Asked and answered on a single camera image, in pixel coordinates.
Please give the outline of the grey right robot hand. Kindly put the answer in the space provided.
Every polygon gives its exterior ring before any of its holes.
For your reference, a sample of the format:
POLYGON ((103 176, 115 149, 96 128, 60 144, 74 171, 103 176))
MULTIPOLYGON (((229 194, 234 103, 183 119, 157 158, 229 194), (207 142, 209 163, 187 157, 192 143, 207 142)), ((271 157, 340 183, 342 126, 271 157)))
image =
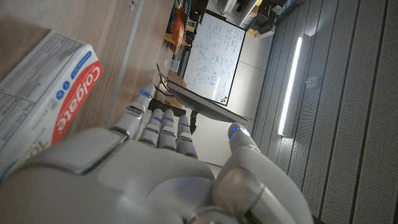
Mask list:
POLYGON ((312 223, 290 177, 264 156, 246 120, 176 84, 193 112, 230 123, 231 156, 214 175, 198 160, 194 120, 156 109, 146 85, 109 129, 91 128, 27 160, 1 184, 2 223, 312 223))

